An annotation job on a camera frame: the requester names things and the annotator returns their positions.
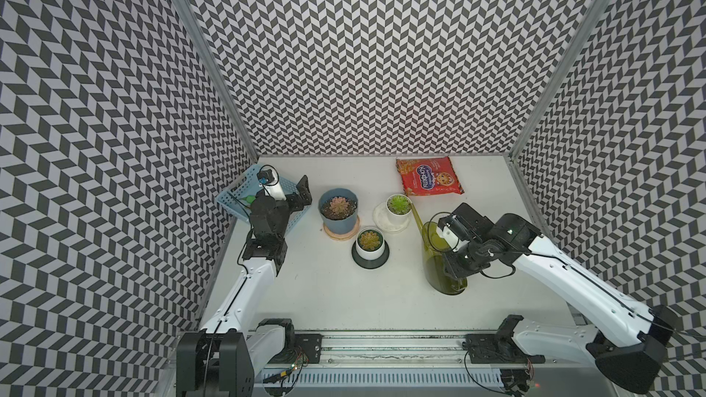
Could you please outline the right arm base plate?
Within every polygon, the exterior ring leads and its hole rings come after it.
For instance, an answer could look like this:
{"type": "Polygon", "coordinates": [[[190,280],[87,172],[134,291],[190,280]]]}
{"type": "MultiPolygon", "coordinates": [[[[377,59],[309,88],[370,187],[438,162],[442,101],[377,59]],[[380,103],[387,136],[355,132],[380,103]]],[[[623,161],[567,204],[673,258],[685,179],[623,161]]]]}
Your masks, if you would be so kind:
{"type": "Polygon", "coordinates": [[[496,363],[529,365],[544,364],[545,356],[531,356],[522,351],[509,337],[492,334],[467,334],[463,347],[468,352],[472,364],[496,363]]]}

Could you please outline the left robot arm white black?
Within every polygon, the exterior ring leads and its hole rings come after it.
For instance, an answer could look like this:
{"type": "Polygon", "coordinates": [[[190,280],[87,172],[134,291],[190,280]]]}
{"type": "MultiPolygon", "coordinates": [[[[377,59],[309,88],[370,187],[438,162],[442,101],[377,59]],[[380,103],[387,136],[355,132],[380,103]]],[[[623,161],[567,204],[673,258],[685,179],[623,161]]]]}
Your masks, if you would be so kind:
{"type": "Polygon", "coordinates": [[[235,284],[206,324],[184,334],[176,347],[178,396],[249,396],[256,376],[294,342],[289,319],[252,323],[285,261],[290,217],[312,204],[309,180],[303,176],[286,194],[271,165],[257,178],[262,189],[250,205],[235,284]]]}

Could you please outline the green transparent watering can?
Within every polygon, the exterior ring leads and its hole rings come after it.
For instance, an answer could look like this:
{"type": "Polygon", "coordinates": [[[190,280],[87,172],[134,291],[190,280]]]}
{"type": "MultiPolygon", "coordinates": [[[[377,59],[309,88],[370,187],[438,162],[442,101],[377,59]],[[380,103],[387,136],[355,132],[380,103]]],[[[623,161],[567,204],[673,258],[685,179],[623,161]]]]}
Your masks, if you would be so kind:
{"type": "Polygon", "coordinates": [[[437,224],[422,222],[415,206],[412,207],[412,213],[422,237],[423,268],[428,283],[437,292],[448,296],[463,293],[467,288],[467,280],[454,279],[448,275],[445,269],[445,259],[442,252],[448,249],[448,244],[437,234],[437,224]]]}

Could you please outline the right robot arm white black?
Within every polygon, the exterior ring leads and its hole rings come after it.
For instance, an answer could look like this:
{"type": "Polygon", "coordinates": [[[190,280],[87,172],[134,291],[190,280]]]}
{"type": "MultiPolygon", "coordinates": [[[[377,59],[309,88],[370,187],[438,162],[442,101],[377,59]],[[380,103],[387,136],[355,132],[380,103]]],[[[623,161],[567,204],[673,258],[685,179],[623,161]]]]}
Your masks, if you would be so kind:
{"type": "Polygon", "coordinates": [[[540,281],[588,319],[587,325],[546,325],[511,314],[494,334],[467,338],[472,362],[559,358],[593,366],[630,393],[650,391],[677,330],[678,316],[667,306],[649,307],[619,292],[514,213],[492,222],[463,203],[433,226],[449,277],[481,275],[498,261],[540,281]]]}

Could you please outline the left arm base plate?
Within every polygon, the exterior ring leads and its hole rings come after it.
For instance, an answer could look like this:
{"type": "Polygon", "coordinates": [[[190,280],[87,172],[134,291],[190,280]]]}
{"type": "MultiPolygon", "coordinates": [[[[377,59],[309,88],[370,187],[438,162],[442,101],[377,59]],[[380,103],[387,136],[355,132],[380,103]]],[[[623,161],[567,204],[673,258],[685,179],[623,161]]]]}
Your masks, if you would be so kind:
{"type": "Polygon", "coordinates": [[[291,333],[283,338],[281,351],[267,359],[266,365],[290,365],[303,362],[317,365],[323,354],[323,336],[315,333],[291,333]]]}

